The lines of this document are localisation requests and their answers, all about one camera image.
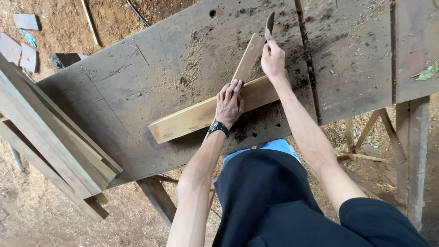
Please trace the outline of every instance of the dirt floor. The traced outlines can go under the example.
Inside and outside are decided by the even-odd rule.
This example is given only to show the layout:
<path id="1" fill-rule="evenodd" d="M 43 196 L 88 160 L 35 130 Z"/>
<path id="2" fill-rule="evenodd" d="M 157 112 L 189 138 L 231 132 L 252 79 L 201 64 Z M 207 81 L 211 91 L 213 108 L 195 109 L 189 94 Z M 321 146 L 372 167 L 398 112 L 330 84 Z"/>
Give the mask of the dirt floor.
<path id="1" fill-rule="evenodd" d="M 198 0 L 136 0 L 133 4 L 145 19 L 153 24 L 196 2 Z M 146 27 L 124 0 L 90 0 L 89 3 L 101 47 L 94 45 L 80 1 L 0 0 L 0 31 L 17 42 L 27 41 L 15 28 L 11 14 L 27 13 L 40 17 L 43 29 L 28 31 L 36 38 L 37 50 L 40 53 L 40 70 L 31 74 L 34 79 L 41 80 L 55 73 L 48 60 L 52 53 L 78 52 L 91 55 Z M 435 227 L 439 220 L 439 175 L 435 167 L 435 160 L 439 158 L 438 107 L 439 94 L 434 94 L 430 104 L 422 231 L 429 239 L 438 239 Z M 394 121 L 394 107 L 389 107 L 388 111 Z M 353 118 L 353 132 L 356 138 L 369 116 L 367 113 Z M 347 149 L 343 121 L 327 124 L 322 130 L 335 148 Z M 295 146 L 292 137 L 287 140 Z M 390 166 L 395 164 L 395 155 L 381 119 L 377 121 L 366 142 L 376 146 L 381 157 L 388 160 Z M 104 208 L 110 215 L 102 222 L 94 222 L 82 214 L 68 198 L 60 195 L 55 186 L 24 158 L 22 161 L 26 169 L 23 174 L 16 168 L 6 142 L 0 138 L 0 247 L 166 245 L 169 230 L 135 183 L 106 190 L 105 195 L 109 203 Z M 221 161 L 222 158 L 218 162 L 215 175 L 221 171 Z M 357 159 L 346 166 L 387 190 L 394 189 L 370 160 Z M 182 169 L 176 169 L 166 174 L 178 179 L 181 171 Z M 338 222 L 338 215 L 330 205 L 323 188 L 310 173 L 309 182 L 325 215 Z M 164 186 L 172 200 L 177 203 L 175 185 L 165 182 Z M 222 210 L 217 198 L 212 209 L 221 216 Z M 219 223 L 218 217 L 211 212 L 206 229 L 206 246 L 211 246 Z"/>

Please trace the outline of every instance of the wristwatch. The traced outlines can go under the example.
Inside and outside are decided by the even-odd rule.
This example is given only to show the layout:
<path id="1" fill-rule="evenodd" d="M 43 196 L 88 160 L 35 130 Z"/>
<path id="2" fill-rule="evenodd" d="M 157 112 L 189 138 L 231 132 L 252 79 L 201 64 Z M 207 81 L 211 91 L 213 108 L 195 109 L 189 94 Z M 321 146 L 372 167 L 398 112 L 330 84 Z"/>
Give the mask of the wristwatch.
<path id="1" fill-rule="evenodd" d="M 212 133 L 212 132 L 217 131 L 217 130 L 222 130 L 224 132 L 224 134 L 226 134 L 226 139 L 229 138 L 229 130 L 227 129 L 227 127 L 223 123 L 214 122 L 209 128 L 209 133 Z"/>

